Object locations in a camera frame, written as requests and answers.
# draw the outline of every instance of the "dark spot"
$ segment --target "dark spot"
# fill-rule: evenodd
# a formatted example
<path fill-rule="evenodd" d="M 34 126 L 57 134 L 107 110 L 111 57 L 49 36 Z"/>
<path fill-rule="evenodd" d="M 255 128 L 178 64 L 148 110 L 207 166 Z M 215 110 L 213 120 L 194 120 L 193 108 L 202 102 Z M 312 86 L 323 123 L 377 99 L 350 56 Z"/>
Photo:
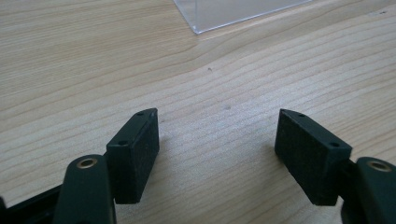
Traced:
<path fill-rule="evenodd" d="M 119 141 L 120 146 L 126 146 L 128 145 L 128 141 Z"/>
<path fill-rule="evenodd" d="M 340 144 L 338 144 L 338 143 L 330 143 L 330 145 L 331 145 L 332 147 L 340 147 Z"/>

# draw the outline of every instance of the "wood grain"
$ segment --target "wood grain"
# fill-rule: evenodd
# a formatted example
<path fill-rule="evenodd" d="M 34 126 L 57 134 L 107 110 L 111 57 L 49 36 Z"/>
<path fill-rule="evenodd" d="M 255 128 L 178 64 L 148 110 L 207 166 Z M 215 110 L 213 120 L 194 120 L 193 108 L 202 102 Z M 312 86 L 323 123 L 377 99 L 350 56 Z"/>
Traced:
<path fill-rule="evenodd" d="M 170 0 L 0 3 L 0 194 L 59 185 L 133 113 L 161 150 L 119 223 L 340 223 L 276 158 L 279 108 L 396 163 L 396 2 L 327 0 L 194 35 Z"/>

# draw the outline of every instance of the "small hole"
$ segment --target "small hole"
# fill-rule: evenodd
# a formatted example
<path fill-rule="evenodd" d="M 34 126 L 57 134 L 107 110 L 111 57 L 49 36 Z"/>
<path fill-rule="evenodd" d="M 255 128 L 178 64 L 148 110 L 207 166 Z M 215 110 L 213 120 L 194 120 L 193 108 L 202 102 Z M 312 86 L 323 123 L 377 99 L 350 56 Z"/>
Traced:
<path fill-rule="evenodd" d="M 80 161 L 77 164 L 77 167 L 79 169 L 87 169 L 87 168 L 93 167 L 97 162 L 98 162 L 97 159 L 88 158 L 86 160 Z"/>
<path fill-rule="evenodd" d="M 128 145 L 128 141 L 119 141 L 120 146 L 126 146 Z"/>
<path fill-rule="evenodd" d="M 330 145 L 331 145 L 332 147 L 340 147 L 340 144 L 338 144 L 338 143 L 330 143 Z"/>
<path fill-rule="evenodd" d="M 390 169 L 389 166 L 387 166 L 385 163 L 382 163 L 380 161 L 368 161 L 367 164 L 377 171 L 381 171 L 381 172 L 392 171 L 392 169 Z"/>

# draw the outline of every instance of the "clear acrylic box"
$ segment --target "clear acrylic box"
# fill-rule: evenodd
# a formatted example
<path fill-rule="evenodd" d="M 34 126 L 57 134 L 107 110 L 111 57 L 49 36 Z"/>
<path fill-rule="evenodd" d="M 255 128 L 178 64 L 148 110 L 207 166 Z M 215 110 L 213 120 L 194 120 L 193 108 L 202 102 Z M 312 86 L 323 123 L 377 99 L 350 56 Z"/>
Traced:
<path fill-rule="evenodd" d="M 200 34 L 311 0 L 174 0 L 191 29 Z"/>

